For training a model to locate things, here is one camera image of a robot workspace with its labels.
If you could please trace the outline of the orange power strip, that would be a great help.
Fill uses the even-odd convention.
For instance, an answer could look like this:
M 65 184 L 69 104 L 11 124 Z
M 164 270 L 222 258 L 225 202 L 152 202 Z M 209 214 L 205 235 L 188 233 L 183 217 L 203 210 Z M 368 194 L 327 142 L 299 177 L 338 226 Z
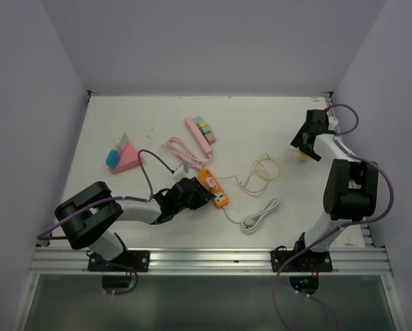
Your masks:
M 213 203 L 217 209 L 223 209 L 228 205 L 229 199 L 227 194 L 224 192 L 217 179 L 208 168 L 204 168 L 199 171 L 198 179 L 209 192 L 215 195 Z

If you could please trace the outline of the yellow charger plug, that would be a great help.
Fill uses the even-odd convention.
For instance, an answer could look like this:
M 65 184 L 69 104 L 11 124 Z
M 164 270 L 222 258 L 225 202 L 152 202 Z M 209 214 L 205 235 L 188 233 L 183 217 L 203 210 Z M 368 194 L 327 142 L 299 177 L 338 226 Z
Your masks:
M 306 154 L 304 154 L 303 152 L 299 152 L 297 155 L 297 160 L 299 162 L 305 162 L 308 161 L 310 159 L 310 157 Z

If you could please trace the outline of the long pink power strip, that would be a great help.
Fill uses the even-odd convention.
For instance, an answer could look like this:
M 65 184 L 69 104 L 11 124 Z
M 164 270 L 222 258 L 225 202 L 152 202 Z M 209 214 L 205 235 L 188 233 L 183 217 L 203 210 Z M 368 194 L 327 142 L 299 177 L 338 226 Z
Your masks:
M 194 122 L 193 118 L 186 117 L 184 119 L 184 123 L 203 154 L 207 157 L 211 156 L 213 153 L 212 148 L 201 133 L 200 129 L 197 127 L 197 124 Z

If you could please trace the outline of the pink triangular socket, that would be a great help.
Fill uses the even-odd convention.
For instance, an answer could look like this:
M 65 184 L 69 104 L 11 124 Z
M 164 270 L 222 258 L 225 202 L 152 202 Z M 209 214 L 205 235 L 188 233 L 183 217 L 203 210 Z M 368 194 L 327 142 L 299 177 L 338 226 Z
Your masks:
M 143 157 L 138 157 L 138 150 L 132 143 L 129 143 L 123 152 L 118 149 L 117 151 L 121 154 L 121 159 L 119 165 L 115 169 L 110 169 L 108 167 L 112 174 L 119 174 L 131 168 L 135 168 L 140 162 L 144 161 Z

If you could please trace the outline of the pink charger plug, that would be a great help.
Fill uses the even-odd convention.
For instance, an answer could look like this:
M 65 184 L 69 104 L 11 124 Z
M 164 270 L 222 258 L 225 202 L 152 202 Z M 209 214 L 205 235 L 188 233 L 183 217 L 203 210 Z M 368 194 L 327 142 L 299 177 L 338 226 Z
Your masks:
M 220 190 L 220 186 L 214 177 L 206 177 L 206 185 L 208 187 L 208 190 L 213 194 Z

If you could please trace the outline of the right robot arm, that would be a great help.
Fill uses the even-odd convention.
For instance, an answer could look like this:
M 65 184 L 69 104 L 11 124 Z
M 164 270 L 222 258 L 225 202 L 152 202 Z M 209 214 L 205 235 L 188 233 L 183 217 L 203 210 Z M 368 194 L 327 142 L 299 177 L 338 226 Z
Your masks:
M 292 262 L 298 270 L 314 266 L 316 253 L 328 252 L 345 225 L 375 212 L 378 171 L 346 148 L 334 130 L 334 121 L 325 110 L 307 110 L 304 124 L 291 141 L 311 159 L 331 163 L 322 198 L 324 211 L 293 248 Z

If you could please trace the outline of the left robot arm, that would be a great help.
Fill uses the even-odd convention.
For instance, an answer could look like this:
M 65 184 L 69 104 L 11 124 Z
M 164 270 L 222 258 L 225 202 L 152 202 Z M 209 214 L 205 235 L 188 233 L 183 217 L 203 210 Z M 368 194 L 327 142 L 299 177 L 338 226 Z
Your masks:
M 114 222 L 160 225 L 185 209 L 197 210 L 214 198 L 196 178 L 183 178 L 172 188 L 153 194 L 149 201 L 114 197 L 107 184 L 98 181 L 59 205 L 55 216 L 72 249 L 88 248 L 101 256 L 110 269 L 118 271 L 126 267 L 128 253 L 120 236 L 109 231 Z

